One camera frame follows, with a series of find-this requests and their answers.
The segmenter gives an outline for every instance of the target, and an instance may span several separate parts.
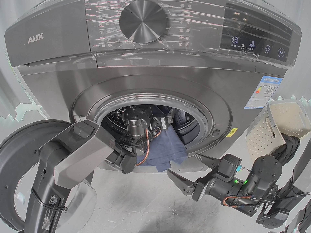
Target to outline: energy label sticker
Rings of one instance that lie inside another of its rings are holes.
[[[263,76],[244,109],[262,109],[269,101],[281,81],[282,78]]]

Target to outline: dark blue fabric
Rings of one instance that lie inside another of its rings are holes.
[[[137,157],[137,163],[144,159],[145,155]],[[141,166],[155,166],[158,172],[171,168],[170,161],[181,164],[188,157],[185,145],[182,143],[174,128],[169,126],[162,130],[161,134],[150,143],[149,156]]]

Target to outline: aux logo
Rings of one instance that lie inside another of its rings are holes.
[[[28,44],[30,43],[30,42],[34,42],[34,41],[37,41],[37,40],[40,40],[40,39],[44,39],[44,37],[42,36],[42,34],[43,33],[41,33],[41,34],[37,34],[36,35],[36,38],[33,36],[33,37],[29,37],[29,39],[28,39]]]

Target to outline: control panel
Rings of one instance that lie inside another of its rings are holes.
[[[92,52],[216,52],[287,65],[301,38],[290,21],[237,0],[85,0],[85,8]]]
[[[52,0],[5,33],[12,66],[130,50],[293,66],[301,29],[258,0]]]
[[[227,3],[220,48],[286,61],[292,32],[274,18]]]

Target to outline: perforated plate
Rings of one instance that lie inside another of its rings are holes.
[[[285,144],[282,133],[302,138],[310,131],[309,117],[299,100],[275,100],[267,105],[267,111],[247,134],[248,151],[255,161]]]
[[[276,100],[271,102],[267,109],[281,133],[302,138],[311,131],[309,117],[300,101]]]
[[[266,111],[256,126],[246,136],[248,151],[253,161],[258,157],[270,154],[285,141],[277,126],[272,126]]]

